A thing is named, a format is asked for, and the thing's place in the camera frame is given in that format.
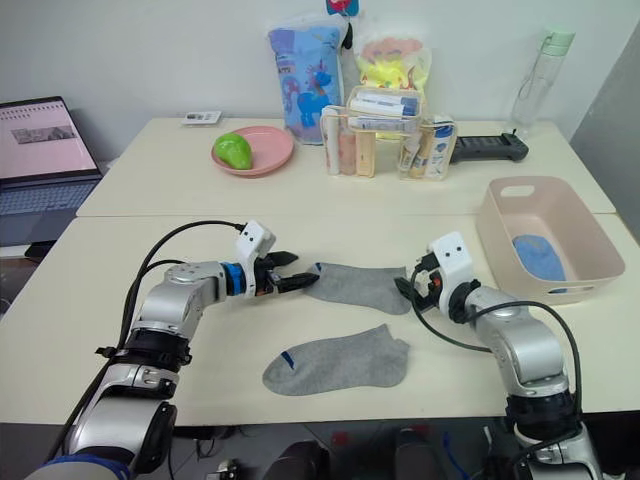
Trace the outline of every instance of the plastic bag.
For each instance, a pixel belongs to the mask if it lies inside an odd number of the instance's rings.
[[[391,35],[359,38],[355,57],[363,85],[425,93],[431,51],[419,39]]]
[[[299,17],[269,32],[285,125],[302,143],[322,144],[320,113],[342,104],[338,52],[346,31],[346,21],[331,15]]]

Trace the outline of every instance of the blue stripe on sock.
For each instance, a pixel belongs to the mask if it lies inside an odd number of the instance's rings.
[[[282,352],[280,355],[282,356],[282,358],[284,358],[284,361],[289,364],[289,366],[291,367],[291,370],[293,370],[293,358],[291,358],[291,355],[289,355],[289,352]]]

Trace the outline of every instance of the pink plate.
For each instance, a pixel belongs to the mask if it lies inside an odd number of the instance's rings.
[[[241,177],[257,177],[272,172],[284,165],[293,153],[293,139],[291,135],[280,128],[256,126],[244,127],[232,133],[242,135],[249,145],[253,167],[250,170],[236,170],[224,163],[211,149],[211,158],[217,166],[225,172]]]

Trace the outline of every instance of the blue cloth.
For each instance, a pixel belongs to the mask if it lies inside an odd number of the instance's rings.
[[[539,235],[520,235],[513,239],[524,268],[542,280],[563,282],[566,280],[560,257],[546,238]]]
[[[302,143],[322,144],[320,113],[342,105],[340,29],[315,26],[269,32],[282,89],[285,125]]]

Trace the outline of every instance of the basket handle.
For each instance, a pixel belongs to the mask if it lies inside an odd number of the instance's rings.
[[[594,288],[596,288],[595,285],[574,285],[573,287],[554,288],[553,290],[549,290],[547,293],[549,295],[572,295],[588,292]]]
[[[530,197],[536,192],[534,185],[509,185],[500,190],[501,197]]]

